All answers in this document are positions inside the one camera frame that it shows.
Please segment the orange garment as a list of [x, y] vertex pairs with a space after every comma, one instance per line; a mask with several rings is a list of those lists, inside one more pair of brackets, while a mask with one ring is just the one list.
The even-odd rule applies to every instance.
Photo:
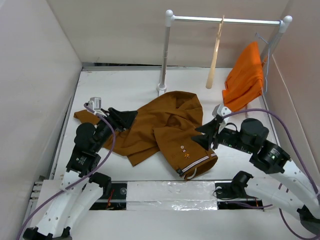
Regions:
[[232, 112], [242, 110], [262, 95], [264, 74], [256, 41], [251, 42], [240, 54], [224, 86], [223, 103]]

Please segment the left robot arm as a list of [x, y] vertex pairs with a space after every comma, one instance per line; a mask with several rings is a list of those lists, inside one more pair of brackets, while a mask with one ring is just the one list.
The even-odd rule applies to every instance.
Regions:
[[111, 177], [98, 172], [105, 163], [98, 154], [107, 140], [115, 148], [116, 132], [128, 130], [138, 114], [104, 110], [84, 105], [99, 118], [96, 124], [81, 123], [76, 129], [74, 148], [66, 165], [59, 192], [45, 201], [50, 204], [42, 219], [34, 227], [26, 228], [25, 240], [71, 240], [81, 218], [99, 198], [107, 198], [112, 191]]

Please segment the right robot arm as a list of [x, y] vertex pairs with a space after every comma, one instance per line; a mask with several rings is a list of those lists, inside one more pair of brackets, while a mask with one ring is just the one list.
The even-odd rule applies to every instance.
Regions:
[[233, 198], [257, 197], [282, 211], [286, 211], [314, 235], [320, 233], [320, 201], [308, 177], [300, 171], [290, 155], [280, 146], [267, 140], [269, 130], [254, 118], [245, 119], [240, 130], [219, 130], [221, 117], [196, 129], [198, 135], [191, 139], [205, 150], [215, 150], [219, 145], [250, 154], [249, 162], [266, 175], [276, 179], [288, 189], [267, 186], [246, 171], [239, 171], [228, 187], [220, 190]]

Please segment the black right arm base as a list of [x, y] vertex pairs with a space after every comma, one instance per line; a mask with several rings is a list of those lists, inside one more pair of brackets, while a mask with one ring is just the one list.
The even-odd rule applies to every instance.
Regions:
[[231, 190], [230, 182], [217, 182], [212, 195], [217, 199], [219, 210], [263, 210], [265, 208], [262, 200], [243, 193], [235, 193]]

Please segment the beige plastic hanger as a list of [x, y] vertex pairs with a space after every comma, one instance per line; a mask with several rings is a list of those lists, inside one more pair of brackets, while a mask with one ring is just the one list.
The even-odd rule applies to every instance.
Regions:
[[219, 46], [220, 46], [220, 40], [221, 40], [221, 34], [222, 34], [222, 28], [223, 28], [223, 24], [224, 24], [224, 19], [225, 19], [225, 16], [223, 15], [222, 16], [222, 20], [221, 20], [221, 22], [219, 23], [219, 26], [218, 26], [218, 32], [217, 32], [217, 35], [216, 35], [212, 61], [211, 61], [210, 70], [209, 70], [209, 74], [208, 74], [206, 85], [205, 85], [205, 87], [207, 89], [211, 89], [212, 86], [213, 86], [213, 81], [214, 81], [214, 76], [215, 76], [215, 70], [216, 70], [216, 64], [217, 64], [217, 58], [218, 58], [218, 52], [219, 52]]

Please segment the brown trousers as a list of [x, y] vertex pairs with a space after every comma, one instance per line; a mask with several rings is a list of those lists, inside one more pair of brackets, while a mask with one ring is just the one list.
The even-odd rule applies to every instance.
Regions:
[[[136, 110], [130, 129], [116, 131], [115, 147], [109, 139], [102, 148], [128, 158], [137, 166], [156, 153], [162, 153], [173, 170], [184, 180], [209, 171], [217, 162], [213, 150], [205, 150], [191, 137], [202, 125], [203, 108], [195, 93], [167, 92]], [[87, 110], [74, 113], [82, 123], [97, 124], [99, 118]]]

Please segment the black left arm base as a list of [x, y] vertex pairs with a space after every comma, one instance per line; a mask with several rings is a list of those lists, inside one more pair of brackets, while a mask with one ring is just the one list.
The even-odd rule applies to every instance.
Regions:
[[111, 189], [104, 193], [91, 207], [91, 211], [122, 211], [127, 209], [127, 182], [112, 182]]

